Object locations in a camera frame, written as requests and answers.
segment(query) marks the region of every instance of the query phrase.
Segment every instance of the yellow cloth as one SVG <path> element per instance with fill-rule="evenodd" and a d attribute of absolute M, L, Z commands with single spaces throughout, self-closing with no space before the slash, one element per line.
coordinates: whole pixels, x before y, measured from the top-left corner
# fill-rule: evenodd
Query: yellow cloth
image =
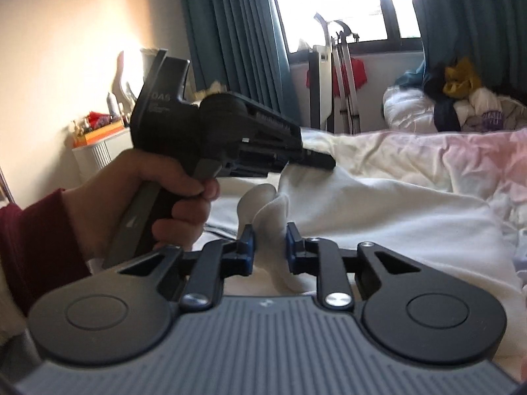
<path fill-rule="evenodd" d="M 467 57 L 461 59 L 456 66 L 445 68 L 445 81 L 443 93 L 456 99 L 465 99 L 481 87 L 481 79 Z"/>

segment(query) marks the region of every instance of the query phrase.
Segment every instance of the gray ribbed surface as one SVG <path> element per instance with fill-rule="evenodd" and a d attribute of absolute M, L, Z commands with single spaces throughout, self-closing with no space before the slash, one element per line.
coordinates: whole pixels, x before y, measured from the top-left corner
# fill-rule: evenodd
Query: gray ribbed surface
<path fill-rule="evenodd" d="M 103 370 L 46 363 L 22 381 L 27 395 L 498 395 L 515 383 L 491 363 L 444 372 L 384 356 L 355 320 L 310 297 L 225 297 L 184 316 L 149 354 Z"/>

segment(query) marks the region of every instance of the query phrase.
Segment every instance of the tool grip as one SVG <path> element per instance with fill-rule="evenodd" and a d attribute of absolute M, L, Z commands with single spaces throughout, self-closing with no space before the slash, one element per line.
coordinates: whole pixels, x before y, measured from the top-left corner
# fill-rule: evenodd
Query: tool grip
<path fill-rule="evenodd" d="M 172 217 L 174 203 L 182 197 L 155 182 L 143 182 L 123 215 L 103 263 L 108 269 L 152 251 L 156 241 L 152 224 Z"/>

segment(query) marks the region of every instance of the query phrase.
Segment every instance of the window frame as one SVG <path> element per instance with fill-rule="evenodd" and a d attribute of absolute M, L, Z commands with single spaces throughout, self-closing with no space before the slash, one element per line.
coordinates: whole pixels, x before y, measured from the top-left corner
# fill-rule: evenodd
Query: window frame
<path fill-rule="evenodd" d="M 280 5 L 275 0 L 275 6 L 280 21 L 282 36 L 286 44 L 287 58 L 290 64 L 307 62 L 309 50 L 300 50 L 290 52 L 287 44 L 284 22 L 280 14 Z M 409 52 L 423 49 L 421 38 L 401 38 L 399 30 L 399 21 L 395 12 L 395 6 L 392 0 L 380 0 L 380 10 L 383 14 L 384 26 L 386 28 L 385 40 L 359 41 L 357 43 L 348 43 L 350 55 L 380 54 L 388 52 Z"/>

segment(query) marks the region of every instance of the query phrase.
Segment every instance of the wall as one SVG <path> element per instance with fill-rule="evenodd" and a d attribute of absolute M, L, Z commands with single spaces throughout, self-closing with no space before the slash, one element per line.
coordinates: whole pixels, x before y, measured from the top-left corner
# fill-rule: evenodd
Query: wall
<path fill-rule="evenodd" d="M 357 91 L 362 132 L 386 128 L 381 115 L 386 88 L 405 71 L 415 69 L 423 61 L 422 52 L 400 52 L 357 56 L 364 62 L 368 83 Z M 309 125 L 309 90 L 306 88 L 307 63 L 291 67 L 297 91 L 302 123 Z"/>
<path fill-rule="evenodd" d="M 0 166 L 20 206 L 80 182 L 67 128 L 106 110 L 122 49 L 189 57 L 179 0 L 0 0 L 0 25 Z"/>

